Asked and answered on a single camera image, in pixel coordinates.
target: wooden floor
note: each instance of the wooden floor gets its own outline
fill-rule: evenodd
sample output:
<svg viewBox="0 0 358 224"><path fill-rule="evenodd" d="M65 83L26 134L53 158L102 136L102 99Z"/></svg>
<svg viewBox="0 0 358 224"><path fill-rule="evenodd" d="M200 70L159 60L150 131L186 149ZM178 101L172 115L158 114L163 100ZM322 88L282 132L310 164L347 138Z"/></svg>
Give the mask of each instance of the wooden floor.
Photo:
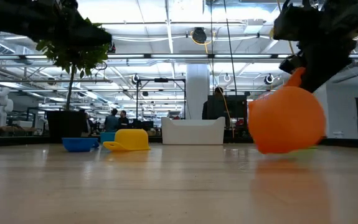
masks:
<svg viewBox="0 0 358 224"><path fill-rule="evenodd" d="M358 224L358 149L0 147L0 223Z"/></svg>

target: orange ball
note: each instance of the orange ball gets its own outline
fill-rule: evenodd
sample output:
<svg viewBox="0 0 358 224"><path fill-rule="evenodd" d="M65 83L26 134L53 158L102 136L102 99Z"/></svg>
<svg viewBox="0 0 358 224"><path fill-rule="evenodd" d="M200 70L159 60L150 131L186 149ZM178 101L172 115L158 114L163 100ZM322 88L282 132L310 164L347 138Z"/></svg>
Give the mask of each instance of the orange ball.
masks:
<svg viewBox="0 0 358 224"><path fill-rule="evenodd" d="M263 153L287 153L317 144L325 134L324 111L314 95L287 86L249 105L249 132Z"/></svg>

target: computer monitor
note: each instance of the computer monitor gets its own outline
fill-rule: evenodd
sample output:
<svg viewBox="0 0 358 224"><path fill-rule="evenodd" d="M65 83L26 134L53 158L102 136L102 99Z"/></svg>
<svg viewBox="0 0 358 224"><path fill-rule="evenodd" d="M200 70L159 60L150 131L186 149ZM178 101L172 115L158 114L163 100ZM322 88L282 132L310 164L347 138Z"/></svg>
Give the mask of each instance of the computer monitor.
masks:
<svg viewBox="0 0 358 224"><path fill-rule="evenodd" d="M226 126L230 124L228 115L231 118L242 118L247 120L248 106L247 96L225 96L228 112L223 97L219 95L208 96L207 117L208 119L226 118Z"/></svg>

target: blue container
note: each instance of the blue container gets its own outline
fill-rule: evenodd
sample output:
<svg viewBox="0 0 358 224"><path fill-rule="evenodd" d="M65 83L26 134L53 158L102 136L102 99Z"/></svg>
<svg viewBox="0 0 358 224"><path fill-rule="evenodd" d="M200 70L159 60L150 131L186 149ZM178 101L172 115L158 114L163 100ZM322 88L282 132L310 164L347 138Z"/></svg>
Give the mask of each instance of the blue container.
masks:
<svg viewBox="0 0 358 224"><path fill-rule="evenodd" d="M103 144L106 141L115 141L115 133L101 133L100 141Z"/></svg>
<svg viewBox="0 0 358 224"><path fill-rule="evenodd" d="M62 138L62 144L68 152L90 152L99 146L97 138Z"/></svg>

